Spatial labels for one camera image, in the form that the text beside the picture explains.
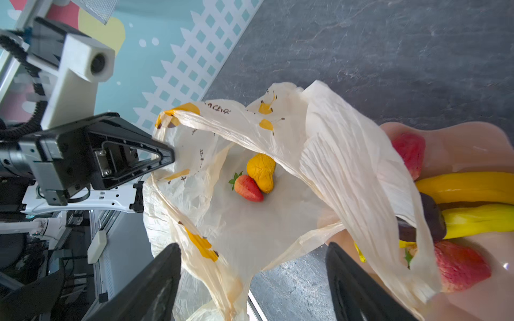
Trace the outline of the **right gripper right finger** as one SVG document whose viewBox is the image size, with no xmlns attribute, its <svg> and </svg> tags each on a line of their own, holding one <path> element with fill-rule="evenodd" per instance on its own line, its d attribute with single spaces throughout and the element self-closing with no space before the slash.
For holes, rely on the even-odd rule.
<svg viewBox="0 0 514 321">
<path fill-rule="evenodd" d="M 337 320 L 416 321 L 334 242 L 328 245 L 325 263 Z"/>
</svg>

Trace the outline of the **banana print plastic bag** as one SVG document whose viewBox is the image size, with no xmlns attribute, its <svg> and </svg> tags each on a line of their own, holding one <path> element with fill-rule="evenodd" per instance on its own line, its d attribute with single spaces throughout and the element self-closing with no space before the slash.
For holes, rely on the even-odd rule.
<svg viewBox="0 0 514 321">
<path fill-rule="evenodd" d="M 320 81 L 273 84 L 249 106 L 187 103 L 162 112 L 154 139 L 175 162 L 143 186 L 151 251 L 182 251 L 176 320 L 247 320 L 253 277 L 349 231 L 394 298 L 420 316 L 441 291 L 420 194 L 389 138 Z M 260 203 L 229 180 L 257 154 L 276 162 Z M 399 238 L 397 218 L 416 228 Z"/>
</svg>

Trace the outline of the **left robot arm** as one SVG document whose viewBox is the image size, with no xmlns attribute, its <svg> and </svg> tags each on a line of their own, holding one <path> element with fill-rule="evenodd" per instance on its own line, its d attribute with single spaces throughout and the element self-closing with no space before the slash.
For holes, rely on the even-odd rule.
<svg viewBox="0 0 514 321">
<path fill-rule="evenodd" d="M 174 151 L 122 119 L 95 114 L 98 86 L 113 73 L 115 51 L 67 25 L 40 20 L 1 36 L 26 67 L 37 96 L 31 119 L 1 131 L 1 176 L 27 179 L 25 212 L 107 210 L 142 213 L 136 178 L 170 165 Z"/>
</svg>

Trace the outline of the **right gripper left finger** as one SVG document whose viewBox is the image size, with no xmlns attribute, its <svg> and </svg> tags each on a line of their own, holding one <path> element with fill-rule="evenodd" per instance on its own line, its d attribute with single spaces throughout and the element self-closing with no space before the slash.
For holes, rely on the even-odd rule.
<svg viewBox="0 0 514 321">
<path fill-rule="evenodd" d="M 173 320 L 181 279 L 181 249 L 169 244 L 113 299 L 86 320 Z"/>
</svg>

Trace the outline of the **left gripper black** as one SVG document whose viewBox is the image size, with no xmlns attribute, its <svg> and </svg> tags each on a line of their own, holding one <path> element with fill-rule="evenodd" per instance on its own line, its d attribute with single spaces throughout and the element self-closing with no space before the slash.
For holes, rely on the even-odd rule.
<svg viewBox="0 0 514 321">
<path fill-rule="evenodd" d="M 18 145 L 39 192 L 53 206 L 88 199 L 90 180 L 95 190 L 111 190 L 175 162 L 172 147 L 117 113 L 93 116 L 85 129 L 25 135 Z"/>
</svg>

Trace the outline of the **red peach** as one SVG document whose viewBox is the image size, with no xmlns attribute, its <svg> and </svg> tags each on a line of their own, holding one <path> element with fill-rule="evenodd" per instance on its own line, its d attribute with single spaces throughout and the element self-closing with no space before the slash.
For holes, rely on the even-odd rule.
<svg viewBox="0 0 514 321">
<path fill-rule="evenodd" d="M 440 241 L 434 243 L 434 255 L 444 293 L 468 290 L 492 275 L 489 263 L 472 247 Z"/>
</svg>

